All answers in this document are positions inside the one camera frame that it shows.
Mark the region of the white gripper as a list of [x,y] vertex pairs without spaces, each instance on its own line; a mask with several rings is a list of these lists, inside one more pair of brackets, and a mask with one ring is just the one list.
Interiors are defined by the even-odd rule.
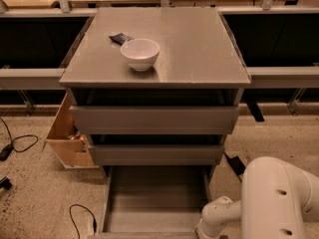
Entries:
[[241,201],[232,201],[221,196],[207,203],[201,211],[201,218],[195,227],[199,239],[219,239],[223,228],[241,219]]

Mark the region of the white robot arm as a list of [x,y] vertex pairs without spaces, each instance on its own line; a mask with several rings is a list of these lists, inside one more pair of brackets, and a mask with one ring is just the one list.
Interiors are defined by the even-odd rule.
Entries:
[[245,168],[241,198],[221,196],[201,211],[199,239],[218,239],[241,222],[241,239],[306,239],[304,223],[319,221],[319,177],[284,160],[262,156]]

